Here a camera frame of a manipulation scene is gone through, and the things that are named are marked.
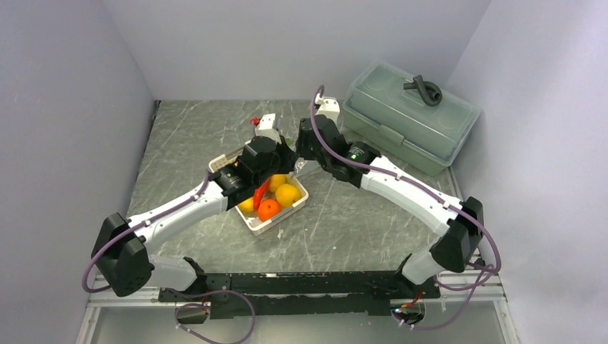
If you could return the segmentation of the clear zip top bag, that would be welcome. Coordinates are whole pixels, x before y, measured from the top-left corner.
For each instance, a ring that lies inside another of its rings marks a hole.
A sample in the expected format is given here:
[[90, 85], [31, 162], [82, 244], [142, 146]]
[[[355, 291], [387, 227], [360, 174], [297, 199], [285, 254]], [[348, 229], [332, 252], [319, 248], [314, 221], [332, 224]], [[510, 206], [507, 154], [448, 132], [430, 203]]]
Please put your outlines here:
[[291, 176], [293, 178], [299, 178], [301, 176], [304, 176], [307, 173], [310, 173], [314, 169], [315, 169], [314, 161], [306, 161], [306, 160], [300, 158], [296, 161], [295, 169], [292, 172]]

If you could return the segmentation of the white perforated plastic basket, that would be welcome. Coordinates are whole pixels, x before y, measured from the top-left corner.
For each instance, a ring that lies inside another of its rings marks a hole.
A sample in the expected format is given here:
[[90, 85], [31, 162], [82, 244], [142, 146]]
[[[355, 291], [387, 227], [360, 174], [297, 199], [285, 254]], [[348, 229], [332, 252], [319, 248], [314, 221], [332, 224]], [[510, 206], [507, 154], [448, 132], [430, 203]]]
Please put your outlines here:
[[[240, 155], [242, 151], [243, 151], [243, 146], [238, 147], [236, 150], [233, 150], [229, 153], [224, 153], [224, 154], [221, 154], [220, 156], [217, 156], [216, 158], [213, 158], [208, 163], [208, 169], [211, 172], [215, 172], [215, 171], [219, 170], [220, 168], [224, 167], [225, 165], [233, 163], [237, 159], [237, 156]], [[300, 182], [300, 180], [291, 173], [286, 177], [286, 182], [290, 185], [293, 185], [294, 187], [297, 187], [300, 190], [302, 197], [299, 200], [297, 200], [295, 203], [293, 203], [291, 207], [282, 208], [282, 211], [280, 213], [277, 213], [272, 218], [269, 218], [267, 221], [261, 221], [259, 219], [259, 217], [257, 216], [256, 211], [243, 212], [238, 206], [236, 206], [234, 208], [234, 210], [239, 214], [240, 218], [245, 223], [247, 228], [255, 236], [259, 236], [261, 233], [269, 230], [270, 228], [274, 227], [275, 225], [278, 225], [282, 220], [288, 218], [289, 216], [293, 215], [296, 211], [298, 211], [304, 207], [306, 201], [309, 198], [309, 192], [306, 190], [306, 188], [303, 186], [303, 184]]]

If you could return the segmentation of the yellow toy apple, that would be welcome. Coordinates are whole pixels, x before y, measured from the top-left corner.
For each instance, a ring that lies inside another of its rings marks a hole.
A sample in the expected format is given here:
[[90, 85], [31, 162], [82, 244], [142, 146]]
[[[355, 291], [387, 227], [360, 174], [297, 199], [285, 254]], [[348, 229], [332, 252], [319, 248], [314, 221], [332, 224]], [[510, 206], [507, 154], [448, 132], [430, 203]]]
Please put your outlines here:
[[288, 208], [295, 202], [301, 200], [302, 194], [297, 186], [284, 183], [275, 192], [275, 199], [282, 208]]

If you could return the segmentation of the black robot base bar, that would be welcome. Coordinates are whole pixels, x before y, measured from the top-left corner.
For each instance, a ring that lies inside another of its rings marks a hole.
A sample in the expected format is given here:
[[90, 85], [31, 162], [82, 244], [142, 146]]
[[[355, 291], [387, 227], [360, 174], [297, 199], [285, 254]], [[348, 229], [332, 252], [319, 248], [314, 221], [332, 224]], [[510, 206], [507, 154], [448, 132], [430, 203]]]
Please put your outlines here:
[[437, 299], [433, 279], [410, 285], [391, 270], [346, 272], [205, 273], [182, 292], [164, 287], [160, 302], [206, 301], [213, 320], [261, 315], [366, 313], [389, 315], [392, 305]]

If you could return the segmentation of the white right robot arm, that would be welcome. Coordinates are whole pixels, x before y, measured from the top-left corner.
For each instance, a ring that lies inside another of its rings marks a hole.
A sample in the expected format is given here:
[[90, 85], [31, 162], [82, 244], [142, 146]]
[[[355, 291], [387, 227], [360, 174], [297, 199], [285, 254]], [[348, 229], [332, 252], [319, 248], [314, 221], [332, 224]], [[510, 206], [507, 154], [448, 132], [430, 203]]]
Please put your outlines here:
[[324, 115], [303, 118], [296, 141], [298, 155], [316, 161], [335, 179], [393, 202], [426, 224], [438, 237], [399, 265], [395, 288], [413, 297], [423, 283], [443, 271], [463, 272], [483, 238], [483, 206], [446, 196], [395, 166], [375, 148], [348, 142]]

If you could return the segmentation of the orange toy tangerine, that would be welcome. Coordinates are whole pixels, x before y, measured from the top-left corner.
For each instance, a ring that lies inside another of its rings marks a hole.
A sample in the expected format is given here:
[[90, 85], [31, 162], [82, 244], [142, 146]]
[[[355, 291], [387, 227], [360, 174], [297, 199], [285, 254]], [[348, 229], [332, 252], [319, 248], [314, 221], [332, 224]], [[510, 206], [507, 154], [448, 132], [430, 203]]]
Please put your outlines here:
[[268, 221], [282, 211], [281, 205], [274, 199], [265, 199], [260, 202], [257, 217], [260, 221]]

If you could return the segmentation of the yellow toy mango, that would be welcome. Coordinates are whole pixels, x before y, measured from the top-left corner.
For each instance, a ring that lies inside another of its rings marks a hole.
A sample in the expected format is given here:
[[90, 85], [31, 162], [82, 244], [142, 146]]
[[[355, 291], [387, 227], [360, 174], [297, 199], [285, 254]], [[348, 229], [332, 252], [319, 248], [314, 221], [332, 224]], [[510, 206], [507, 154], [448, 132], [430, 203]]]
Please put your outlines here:
[[251, 213], [255, 211], [254, 197], [252, 196], [248, 199], [245, 199], [244, 201], [239, 203], [237, 207], [242, 213]]

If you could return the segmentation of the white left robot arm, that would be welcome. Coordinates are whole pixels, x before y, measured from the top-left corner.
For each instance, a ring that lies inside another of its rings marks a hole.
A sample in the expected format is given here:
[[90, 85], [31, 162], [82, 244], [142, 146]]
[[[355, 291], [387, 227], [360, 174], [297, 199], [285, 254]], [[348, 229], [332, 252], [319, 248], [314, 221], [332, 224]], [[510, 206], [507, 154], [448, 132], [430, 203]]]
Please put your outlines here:
[[178, 198], [143, 214], [119, 213], [102, 223], [91, 254], [116, 296], [144, 286], [169, 287], [189, 301], [206, 291], [206, 277], [192, 259], [169, 259], [155, 253], [172, 236], [203, 219], [233, 209], [253, 196], [272, 175], [294, 171], [298, 153], [284, 138], [257, 136], [229, 155], [209, 162], [203, 182]]

